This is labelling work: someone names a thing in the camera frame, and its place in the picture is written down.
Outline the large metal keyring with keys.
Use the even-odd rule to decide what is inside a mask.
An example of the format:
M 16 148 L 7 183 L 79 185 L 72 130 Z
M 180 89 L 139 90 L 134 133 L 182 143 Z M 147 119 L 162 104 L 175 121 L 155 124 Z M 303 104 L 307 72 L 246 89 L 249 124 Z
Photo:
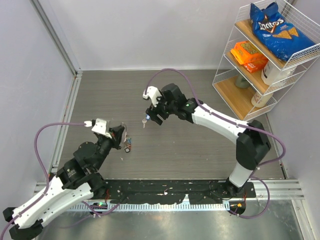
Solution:
M 128 135 L 127 125 L 124 122 L 122 122 L 121 126 L 124 127 L 124 131 L 123 131 L 122 138 L 121 138 L 121 143 L 124 147 L 124 151 L 126 153 L 130 153 L 132 150 L 132 139 Z

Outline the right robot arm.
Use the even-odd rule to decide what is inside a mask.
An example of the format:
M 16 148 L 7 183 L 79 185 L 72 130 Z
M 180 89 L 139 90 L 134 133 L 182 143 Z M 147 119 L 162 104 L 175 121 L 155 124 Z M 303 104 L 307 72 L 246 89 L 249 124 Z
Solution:
M 236 165 L 226 180 L 225 188 L 231 197 L 238 197 L 244 192 L 244 185 L 250 175 L 271 149 L 261 122 L 237 120 L 210 108 L 194 97 L 186 98 L 174 83 L 162 89 L 149 86 L 142 97 L 151 101 L 145 112 L 150 120 L 158 125 L 170 115 L 175 115 L 180 120 L 213 130 L 234 143 Z

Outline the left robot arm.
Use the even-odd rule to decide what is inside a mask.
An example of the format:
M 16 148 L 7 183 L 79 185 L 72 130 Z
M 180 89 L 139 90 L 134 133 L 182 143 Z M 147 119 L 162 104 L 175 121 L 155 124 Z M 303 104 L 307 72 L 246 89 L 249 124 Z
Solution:
M 44 189 L 19 207 L 7 207 L 3 216 L 11 239 L 32 240 L 70 207 L 87 199 L 103 198 L 107 183 L 98 171 L 111 149 L 121 148 L 124 131 L 121 124 L 109 128 L 109 136 L 95 132 L 97 141 L 83 142 Z

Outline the key with blue tag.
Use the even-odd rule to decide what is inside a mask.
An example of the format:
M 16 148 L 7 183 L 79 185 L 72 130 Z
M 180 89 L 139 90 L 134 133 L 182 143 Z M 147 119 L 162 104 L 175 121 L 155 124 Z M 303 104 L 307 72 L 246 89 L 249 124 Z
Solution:
M 151 119 L 151 117 L 147 114 L 145 118 L 142 120 L 143 128 L 146 127 L 147 122 Z

